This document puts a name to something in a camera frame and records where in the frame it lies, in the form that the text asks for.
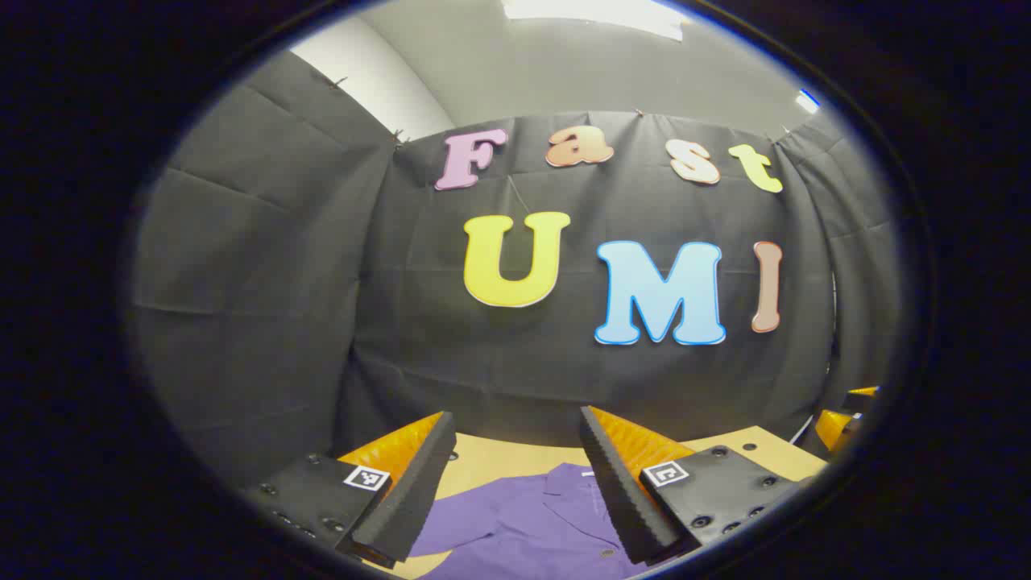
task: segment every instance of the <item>pink letter f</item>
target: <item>pink letter f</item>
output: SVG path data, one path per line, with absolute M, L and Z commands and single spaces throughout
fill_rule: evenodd
M 444 139 L 447 143 L 447 162 L 444 164 L 444 174 L 434 185 L 437 190 L 458 189 L 474 184 L 479 177 L 472 174 L 472 162 L 476 167 L 486 169 L 494 157 L 494 144 L 502 144 L 508 140 L 508 135 L 502 129 L 479 131 L 466 135 L 454 135 Z M 479 141 L 488 141 L 474 146 Z

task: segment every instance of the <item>black fabric backdrop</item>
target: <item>black fabric backdrop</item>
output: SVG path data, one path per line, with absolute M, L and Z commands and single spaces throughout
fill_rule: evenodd
M 601 128 L 616 155 L 547 165 L 548 136 L 572 125 Z M 444 138 L 493 128 L 509 139 L 479 181 L 434 190 Z M 880 309 L 903 289 L 890 192 L 824 129 L 774 144 L 686 118 L 584 111 L 395 150 L 367 111 L 285 54 L 212 108 L 148 192 L 133 297 L 144 366 L 198 454 L 237 484 L 439 410 L 460 433 L 533 444 L 578 446 L 585 404 L 678 440 L 755 424 L 790 438 L 831 395 L 877 379 L 892 352 L 883 339 L 899 327 Z M 721 181 L 680 179 L 671 138 L 703 144 Z M 740 143 L 770 158 L 783 192 L 747 179 L 727 152 Z M 827 160 L 840 175 L 827 176 Z M 501 267 L 519 278 L 531 260 L 523 218 L 544 210 L 571 217 L 552 295 L 525 309 L 476 302 L 463 283 L 464 223 L 512 217 Z M 596 343 L 608 289 L 596 249 L 617 239 L 642 243 L 663 274 L 683 243 L 719 245 L 725 342 Z M 759 240 L 785 252 L 780 327 L 766 335 L 751 331 Z M 838 371 L 832 264 L 855 272 L 837 275 L 849 337 Z

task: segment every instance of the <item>letter u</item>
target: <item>letter u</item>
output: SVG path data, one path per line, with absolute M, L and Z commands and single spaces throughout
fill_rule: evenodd
M 501 277 L 501 241 L 511 229 L 507 215 L 481 215 L 465 223 L 469 245 L 465 251 L 465 287 L 473 299 L 492 307 L 523 308 L 552 294 L 559 277 L 559 240 L 569 215 L 540 211 L 526 216 L 533 230 L 533 264 L 523 279 Z

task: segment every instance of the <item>letter m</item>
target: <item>letter m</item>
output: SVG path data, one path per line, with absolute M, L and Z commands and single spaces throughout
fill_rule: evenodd
M 594 338 L 603 345 L 632 345 L 640 338 L 633 326 L 636 305 L 653 342 L 661 342 L 684 306 L 684 317 L 673 331 L 681 345 L 716 345 L 727 336 L 720 325 L 716 265 L 720 248 L 692 241 L 680 246 L 666 279 L 644 246 L 636 241 L 607 241 L 598 257 L 608 264 L 608 308 L 605 325 Z

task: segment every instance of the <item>table surface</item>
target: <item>table surface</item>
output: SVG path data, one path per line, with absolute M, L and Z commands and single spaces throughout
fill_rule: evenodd
M 437 487 L 437 500 L 479 487 L 498 478 L 547 473 L 559 464 L 591 466 L 584 449 L 579 447 L 524 445 L 464 434 L 458 434 L 457 440 L 455 453 L 458 454 L 458 459 L 448 462 L 444 468 L 440 485 Z M 695 451 L 701 451 L 716 445 L 729 447 L 778 476 L 793 481 L 816 475 L 826 465 L 819 457 L 761 428 L 749 428 L 681 443 Z M 756 448 L 746 450 L 744 449 L 746 444 L 755 445 Z M 362 561 L 396 577 L 410 580 L 439 566 L 448 554 L 451 554 L 450 551 L 410 557 L 406 561 L 397 562 L 393 570 L 369 561 Z

